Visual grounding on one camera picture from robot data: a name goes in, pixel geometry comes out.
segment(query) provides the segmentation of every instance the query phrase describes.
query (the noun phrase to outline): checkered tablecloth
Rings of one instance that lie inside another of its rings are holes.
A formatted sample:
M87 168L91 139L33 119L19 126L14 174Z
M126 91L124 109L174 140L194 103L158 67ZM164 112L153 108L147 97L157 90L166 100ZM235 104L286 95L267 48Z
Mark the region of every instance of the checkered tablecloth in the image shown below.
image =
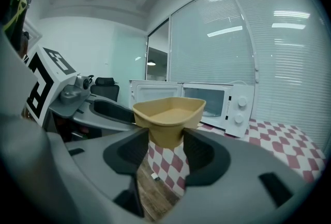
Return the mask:
M317 179L326 164L323 152L296 126L251 119L249 128L241 139L202 123L199 124L198 129L265 148L308 182ZM177 194L184 195L185 177L189 174L189 167L183 144L170 150L150 141L148 163L165 184Z

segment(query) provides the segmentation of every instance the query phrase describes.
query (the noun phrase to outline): window blinds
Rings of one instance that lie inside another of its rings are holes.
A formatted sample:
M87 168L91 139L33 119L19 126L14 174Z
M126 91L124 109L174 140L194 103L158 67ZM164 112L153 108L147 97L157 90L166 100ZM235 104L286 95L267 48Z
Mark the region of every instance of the window blinds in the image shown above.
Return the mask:
M252 56L234 0L196 0L172 15L170 81L254 85Z
M331 120L331 42L312 0L238 0L259 62L256 118L297 125L322 149Z

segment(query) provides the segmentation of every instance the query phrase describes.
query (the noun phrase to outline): office chair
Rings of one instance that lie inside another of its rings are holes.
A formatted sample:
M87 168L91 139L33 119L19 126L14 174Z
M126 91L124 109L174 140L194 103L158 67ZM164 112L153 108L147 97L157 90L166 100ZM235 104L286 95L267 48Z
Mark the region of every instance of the office chair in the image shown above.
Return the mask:
M117 102L119 86L115 85L113 78L99 77L95 80L95 85L91 86L91 93L107 97L108 99Z

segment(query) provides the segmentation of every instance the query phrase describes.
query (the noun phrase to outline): tan bowl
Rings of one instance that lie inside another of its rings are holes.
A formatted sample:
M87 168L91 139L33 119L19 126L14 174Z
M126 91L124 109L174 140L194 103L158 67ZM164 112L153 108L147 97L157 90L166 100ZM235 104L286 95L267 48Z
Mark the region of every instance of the tan bowl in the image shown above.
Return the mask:
M182 142L183 128L197 128L205 100L169 97L139 102L132 108L136 124L149 128L149 139L164 148L175 148Z

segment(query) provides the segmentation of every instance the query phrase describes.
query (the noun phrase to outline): microwave oven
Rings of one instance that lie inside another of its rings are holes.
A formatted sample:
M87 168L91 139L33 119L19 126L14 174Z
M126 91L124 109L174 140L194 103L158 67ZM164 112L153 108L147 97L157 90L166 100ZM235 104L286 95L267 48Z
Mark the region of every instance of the microwave oven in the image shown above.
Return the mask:
M242 138L253 107L254 86L239 84L130 81L130 108L137 102L166 97L203 99L206 106L201 122Z

